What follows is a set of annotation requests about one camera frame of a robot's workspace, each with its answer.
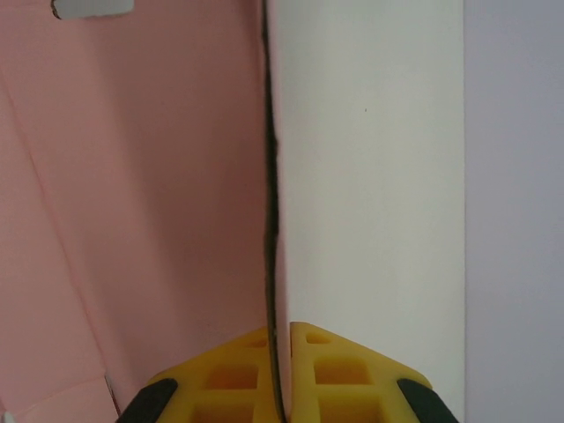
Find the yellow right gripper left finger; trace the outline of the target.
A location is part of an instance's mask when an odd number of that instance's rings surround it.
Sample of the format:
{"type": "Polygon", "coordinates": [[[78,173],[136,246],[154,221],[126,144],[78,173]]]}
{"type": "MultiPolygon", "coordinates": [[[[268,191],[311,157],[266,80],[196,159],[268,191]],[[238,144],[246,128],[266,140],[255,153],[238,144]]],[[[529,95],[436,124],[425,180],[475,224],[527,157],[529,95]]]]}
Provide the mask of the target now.
{"type": "Polygon", "coordinates": [[[156,374],[117,420],[275,422],[267,329],[252,330],[156,374]]]}

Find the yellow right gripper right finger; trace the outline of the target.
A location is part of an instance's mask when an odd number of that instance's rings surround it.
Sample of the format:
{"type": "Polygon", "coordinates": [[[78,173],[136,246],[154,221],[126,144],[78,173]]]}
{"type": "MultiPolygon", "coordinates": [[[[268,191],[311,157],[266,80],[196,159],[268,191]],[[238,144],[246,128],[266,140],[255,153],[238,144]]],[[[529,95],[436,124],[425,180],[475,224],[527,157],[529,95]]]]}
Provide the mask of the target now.
{"type": "Polygon", "coordinates": [[[456,422],[420,372],[310,323],[291,331],[292,422],[456,422]]]}

